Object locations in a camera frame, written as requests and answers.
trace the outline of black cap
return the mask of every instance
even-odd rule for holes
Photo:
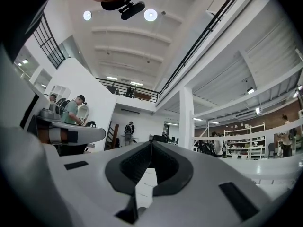
[[[119,8],[125,6],[130,1],[131,0],[118,0],[118,1],[113,1],[113,2],[101,2],[101,6],[105,10],[112,11],[112,10],[116,10],[116,9],[119,9]]]
[[[82,99],[82,101],[85,103],[85,97],[83,95],[77,96],[78,98]]]

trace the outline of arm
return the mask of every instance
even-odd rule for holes
[[[73,112],[68,112],[68,116],[77,124],[82,124],[82,121]]]

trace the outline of black chair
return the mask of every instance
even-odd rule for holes
[[[275,158],[275,144],[270,143],[268,145],[268,158],[270,158],[270,153],[273,152],[273,158]]]

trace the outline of person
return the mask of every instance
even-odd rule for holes
[[[49,101],[51,102],[51,104],[54,104],[56,102],[56,99],[56,94],[51,94],[51,96],[49,97]]]
[[[38,28],[43,10],[49,0],[27,0],[22,6],[12,6],[11,14],[15,14],[15,18],[3,23],[1,38],[6,52],[11,61],[17,57],[20,49],[28,40],[28,38]],[[117,10],[127,5],[131,0],[93,0],[101,2],[101,6],[105,10]]]
[[[287,115],[285,115],[285,114],[282,114],[282,121],[283,121],[283,124],[290,123]],[[279,133],[278,137],[280,138],[280,140],[282,142],[281,149],[283,151],[283,158],[290,157],[292,155],[292,148],[291,148],[292,141],[289,139],[289,130]]]
[[[212,132],[212,137],[218,137],[217,132]],[[222,140],[215,140],[214,141],[214,149],[216,151],[217,157],[221,158],[223,155],[223,141]]]
[[[75,99],[71,100],[64,108],[61,114],[61,121],[70,124],[82,125],[84,122],[77,117],[78,106],[85,103],[85,97],[83,95],[77,96]]]
[[[131,142],[133,141],[132,139],[134,133],[133,121],[130,121],[129,124],[125,126],[124,133],[125,133],[125,137],[124,137],[125,146],[130,145]]]

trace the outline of person in white shirt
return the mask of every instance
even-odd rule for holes
[[[285,114],[282,114],[282,120],[284,124],[289,124],[289,120]],[[283,158],[292,156],[292,141],[289,139],[289,130],[285,132],[281,132],[278,134],[278,137],[282,141],[282,150],[283,150]]]
[[[216,132],[212,132],[212,137],[218,137]],[[222,140],[215,140],[214,141],[214,150],[216,151],[217,157],[221,158],[223,155],[223,141]]]

